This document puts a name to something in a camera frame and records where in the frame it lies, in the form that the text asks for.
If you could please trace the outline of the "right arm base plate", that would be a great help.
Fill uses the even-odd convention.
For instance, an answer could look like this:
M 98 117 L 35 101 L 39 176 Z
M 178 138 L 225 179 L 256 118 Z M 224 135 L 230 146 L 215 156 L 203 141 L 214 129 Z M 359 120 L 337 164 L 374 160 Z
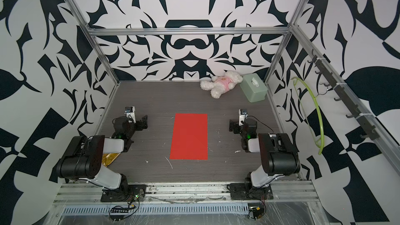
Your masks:
M 247 189 L 244 183 L 230 183 L 227 185 L 232 200 L 273 200 L 274 195 L 271 187 Z

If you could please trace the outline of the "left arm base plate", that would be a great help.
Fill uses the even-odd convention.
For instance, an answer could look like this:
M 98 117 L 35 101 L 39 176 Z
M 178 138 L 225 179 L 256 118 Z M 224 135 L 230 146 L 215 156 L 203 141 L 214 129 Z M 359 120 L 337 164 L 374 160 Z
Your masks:
M 145 197 L 146 188 L 146 184 L 129 184 L 127 190 L 122 190 L 122 188 L 115 190 L 103 189 L 101 202 L 130 202 L 136 198 L 141 201 Z

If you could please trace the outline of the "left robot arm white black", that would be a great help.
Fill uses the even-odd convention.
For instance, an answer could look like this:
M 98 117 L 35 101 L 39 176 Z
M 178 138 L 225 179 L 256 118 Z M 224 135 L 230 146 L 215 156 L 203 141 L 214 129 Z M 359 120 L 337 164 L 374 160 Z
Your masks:
M 126 116 L 113 120 L 114 133 L 110 138 L 104 135 L 85 135 L 72 138 L 69 146 L 56 165 L 59 178 L 88 181 L 104 190 L 127 193 L 126 176 L 116 173 L 102 163 L 103 155 L 128 152 L 135 132 L 148 128 L 148 116 L 134 121 Z

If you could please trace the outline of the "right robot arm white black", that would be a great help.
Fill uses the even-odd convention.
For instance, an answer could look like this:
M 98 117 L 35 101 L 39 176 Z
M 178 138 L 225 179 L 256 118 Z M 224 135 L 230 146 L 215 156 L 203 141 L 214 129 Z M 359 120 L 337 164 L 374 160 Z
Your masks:
M 229 121 L 229 131 L 241 136 L 247 153 L 259 153 L 261 165 L 245 179 L 248 190 L 268 187 L 273 181 L 300 172 L 298 150 L 286 133 L 257 133 L 257 121 Z

